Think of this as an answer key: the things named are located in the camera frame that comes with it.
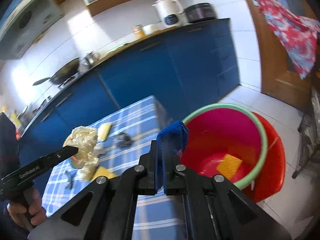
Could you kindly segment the left hand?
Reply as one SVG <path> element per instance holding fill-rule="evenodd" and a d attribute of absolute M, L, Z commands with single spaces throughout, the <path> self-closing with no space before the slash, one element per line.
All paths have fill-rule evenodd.
<path fill-rule="evenodd" d="M 46 210 L 42 206 L 42 198 L 39 194 L 39 191 L 35 188 L 33 188 L 32 200 L 33 201 L 28 208 L 13 201 L 10 201 L 9 204 L 7 205 L 7 211 L 11 219 L 18 226 L 25 229 L 26 227 L 20 218 L 20 214 L 25 214 L 28 211 L 32 216 L 30 223 L 34 226 L 37 226 L 43 223 L 47 219 Z"/>

